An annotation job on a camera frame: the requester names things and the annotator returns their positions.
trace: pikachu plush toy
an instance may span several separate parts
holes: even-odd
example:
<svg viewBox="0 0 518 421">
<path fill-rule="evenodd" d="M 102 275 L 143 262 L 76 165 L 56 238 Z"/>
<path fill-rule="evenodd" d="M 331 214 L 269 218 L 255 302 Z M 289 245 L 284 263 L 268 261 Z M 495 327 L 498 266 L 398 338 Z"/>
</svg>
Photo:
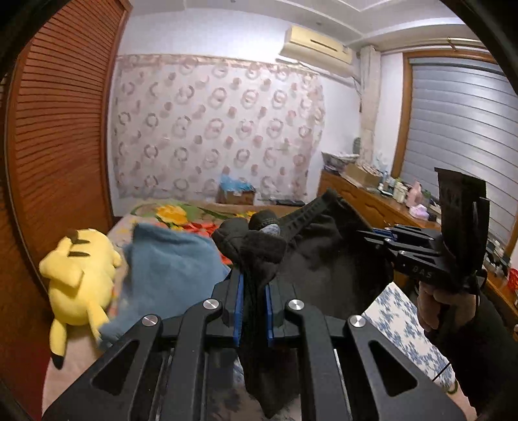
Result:
<svg viewBox="0 0 518 421">
<path fill-rule="evenodd" d="M 67 325 L 90 324 L 99 339 L 99 327 L 108 321 L 115 268 L 121 257 L 111 241 L 99 231 L 73 231 L 63 238 L 39 264 L 50 279 L 49 299 L 54 321 L 50 328 L 50 350 L 56 368 L 63 366 Z"/>
</svg>

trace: white wall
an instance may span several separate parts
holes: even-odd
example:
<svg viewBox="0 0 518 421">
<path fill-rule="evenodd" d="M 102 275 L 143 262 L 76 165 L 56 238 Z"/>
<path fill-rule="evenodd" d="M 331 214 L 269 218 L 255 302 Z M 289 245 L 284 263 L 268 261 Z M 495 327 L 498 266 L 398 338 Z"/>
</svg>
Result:
<svg viewBox="0 0 518 421">
<path fill-rule="evenodd" d="M 274 63 L 284 44 L 290 23 L 252 13 L 222 9 L 187 9 L 181 12 L 131 16 L 124 31 L 119 55 L 199 54 Z M 359 96 L 352 78 L 349 85 L 321 78 L 326 109 L 320 150 L 351 152 L 359 136 Z M 309 165 L 308 199 L 316 197 L 322 155 L 316 151 Z M 119 199 L 111 148 L 108 145 L 110 191 L 113 212 L 122 216 L 140 199 Z"/>
<path fill-rule="evenodd" d="M 381 56 L 381 94 L 374 130 L 374 153 L 390 173 L 394 162 L 403 100 L 403 53 Z"/>
</svg>

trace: gray roller shutter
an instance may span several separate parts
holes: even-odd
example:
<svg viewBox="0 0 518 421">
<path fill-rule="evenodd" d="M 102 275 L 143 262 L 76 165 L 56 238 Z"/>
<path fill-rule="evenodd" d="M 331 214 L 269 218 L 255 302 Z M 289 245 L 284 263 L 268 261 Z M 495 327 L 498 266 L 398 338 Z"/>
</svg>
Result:
<svg viewBox="0 0 518 421">
<path fill-rule="evenodd" d="M 487 182 L 490 231 L 506 243 L 518 209 L 518 97 L 502 70 L 478 60 L 410 59 L 413 93 L 401 178 L 439 194 L 434 167 Z"/>
</svg>

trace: hand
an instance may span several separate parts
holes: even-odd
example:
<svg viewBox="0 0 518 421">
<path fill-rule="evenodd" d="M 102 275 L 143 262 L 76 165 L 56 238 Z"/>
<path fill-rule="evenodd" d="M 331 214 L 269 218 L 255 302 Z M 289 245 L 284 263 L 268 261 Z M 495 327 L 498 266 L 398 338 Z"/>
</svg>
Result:
<svg viewBox="0 0 518 421">
<path fill-rule="evenodd" d="M 430 332 L 439 328 L 441 304 L 456 306 L 454 330 L 458 330 L 475 317 L 477 296 L 467 292 L 451 294 L 419 282 L 418 320 L 425 331 Z"/>
</svg>

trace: blue cloth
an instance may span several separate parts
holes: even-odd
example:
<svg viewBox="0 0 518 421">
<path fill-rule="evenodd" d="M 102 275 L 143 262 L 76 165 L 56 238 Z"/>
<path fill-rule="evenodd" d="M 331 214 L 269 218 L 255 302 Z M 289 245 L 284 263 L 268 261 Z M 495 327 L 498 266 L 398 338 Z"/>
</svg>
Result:
<svg viewBox="0 0 518 421">
<path fill-rule="evenodd" d="M 101 348 L 116 342 L 147 314 L 179 316 L 210 298 L 229 268 L 210 238 L 141 223 L 124 247 L 128 273 L 119 297 L 118 315 L 99 329 Z"/>
<path fill-rule="evenodd" d="M 221 190 L 227 191 L 255 191 L 253 186 L 243 180 L 234 180 L 226 174 L 222 174 L 220 178 Z"/>
</svg>

